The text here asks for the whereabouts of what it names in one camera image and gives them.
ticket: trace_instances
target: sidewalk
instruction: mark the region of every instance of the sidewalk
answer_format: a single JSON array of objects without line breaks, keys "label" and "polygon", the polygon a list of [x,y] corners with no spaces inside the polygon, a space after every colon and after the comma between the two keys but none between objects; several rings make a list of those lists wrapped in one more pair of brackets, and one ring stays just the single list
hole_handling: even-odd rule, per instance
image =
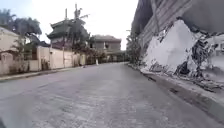
[{"label": "sidewalk", "polygon": [[224,90],[219,93],[205,91],[192,81],[174,78],[161,73],[141,72],[149,80],[156,82],[165,90],[193,104],[224,124]]},{"label": "sidewalk", "polygon": [[48,71],[40,71],[40,72],[32,72],[32,73],[24,73],[24,74],[18,74],[18,75],[8,75],[8,76],[2,76],[0,77],[0,83],[6,82],[8,80],[16,80],[16,79],[22,79],[22,78],[29,78],[34,76],[40,76],[40,75],[47,75],[62,71],[68,71],[73,68],[63,68],[63,69],[55,69],[55,70],[48,70]]}]

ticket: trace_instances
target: curb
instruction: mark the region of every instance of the curb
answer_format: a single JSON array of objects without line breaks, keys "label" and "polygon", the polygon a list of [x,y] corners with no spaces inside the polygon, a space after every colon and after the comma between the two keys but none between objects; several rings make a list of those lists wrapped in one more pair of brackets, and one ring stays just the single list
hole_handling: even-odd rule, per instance
[{"label": "curb", "polygon": [[[136,71],[139,71],[139,69],[136,69],[131,65],[128,66]],[[186,102],[195,105],[206,114],[214,118],[216,121],[224,124],[224,104],[218,102],[212,97],[208,97],[200,92],[184,88],[179,83],[171,82],[169,80],[166,80],[165,78],[161,78],[158,75],[144,74],[142,72],[140,73],[147,77],[150,81],[157,83],[162,88],[165,88],[166,90],[172,92]]]},{"label": "curb", "polygon": [[37,72],[37,73],[31,73],[31,74],[22,74],[22,75],[18,75],[18,76],[12,76],[12,77],[1,79],[0,83],[4,83],[4,82],[7,82],[7,81],[11,81],[11,80],[30,78],[30,77],[35,77],[35,76],[48,75],[48,74],[53,74],[53,73],[57,73],[57,72],[64,72],[64,71],[67,71],[67,70],[50,70],[50,71],[43,71],[43,72]]}]

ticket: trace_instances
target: road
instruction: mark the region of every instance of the road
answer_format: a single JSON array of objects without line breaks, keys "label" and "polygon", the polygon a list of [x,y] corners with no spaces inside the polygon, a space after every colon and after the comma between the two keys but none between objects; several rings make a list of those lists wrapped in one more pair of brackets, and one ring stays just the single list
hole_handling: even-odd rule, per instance
[{"label": "road", "polygon": [[0,83],[7,128],[223,128],[122,63]]}]

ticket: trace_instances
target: window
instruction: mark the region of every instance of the window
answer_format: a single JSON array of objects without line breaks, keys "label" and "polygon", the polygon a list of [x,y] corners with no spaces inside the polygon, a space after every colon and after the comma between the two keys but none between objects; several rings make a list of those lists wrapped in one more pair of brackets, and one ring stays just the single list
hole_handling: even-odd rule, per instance
[{"label": "window", "polygon": [[105,48],[108,49],[109,48],[109,44],[105,44]]},{"label": "window", "polygon": [[90,47],[90,48],[93,48],[93,44],[89,44],[89,47]]}]

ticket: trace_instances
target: roof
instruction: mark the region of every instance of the roof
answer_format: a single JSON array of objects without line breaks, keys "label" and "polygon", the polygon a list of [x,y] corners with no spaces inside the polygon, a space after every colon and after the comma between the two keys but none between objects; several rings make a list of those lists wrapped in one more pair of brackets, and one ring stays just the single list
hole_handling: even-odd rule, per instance
[{"label": "roof", "polygon": [[35,35],[31,34],[28,38],[30,39],[31,42],[40,42],[39,38],[37,38],[37,36]]},{"label": "roof", "polygon": [[50,47],[50,44],[47,44],[45,41],[40,41],[38,43],[39,46],[42,46],[42,47]]},{"label": "roof", "polygon": [[5,25],[0,25],[0,27],[1,27],[1,28],[4,28],[4,29],[6,29],[6,30],[8,30],[8,31],[10,31],[10,32],[12,32],[12,33],[14,33],[14,34],[16,34],[16,35],[18,35],[18,36],[19,36],[19,33],[18,33],[18,32],[13,31],[13,30],[11,30],[11,29],[7,28],[7,26],[5,26]]},{"label": "roof", "polygon": [[57,26],[47,37],[51,39],[60,35],[65,35],[69,32],[70,28],[71,27],[69,27],[68,25]]},{"label": "roof", "polygon": [[72,21],[72,19],[71,20],[62,20],[57,23],[51,24],[51,27],[55,28],[55,27],[61,26],[63,24],[69,24],[69,23],[71,23],[71,21]]},{"label": "roof", "polygon": [[94,35],[91,37],[92,40],[94,41],[108,41],[108,42],[121,42],[121,39],[115,38],[113,36],[110,35]]}]

